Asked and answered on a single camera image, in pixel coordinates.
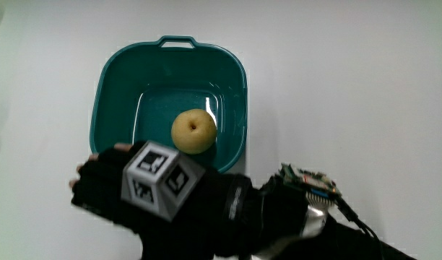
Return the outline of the person's right hand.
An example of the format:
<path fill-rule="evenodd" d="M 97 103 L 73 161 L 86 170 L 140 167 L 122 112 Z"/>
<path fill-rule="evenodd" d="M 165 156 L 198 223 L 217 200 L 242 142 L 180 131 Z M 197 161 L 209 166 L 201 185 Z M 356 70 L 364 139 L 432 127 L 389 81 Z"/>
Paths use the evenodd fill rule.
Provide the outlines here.
<path fill-rule="evenodd" d="M 142 241 L 142 258 L 148 260 L 207 260 L 231 257 L 228 229 L 222 225 L 225 185 L 208 169 L 172 222 L 167 222 L 121 200 L 124 166 L 144 145 L 115 144 L 77 168 L 72 180 L 72 204 L 116 225 L 130 229 Z"/>

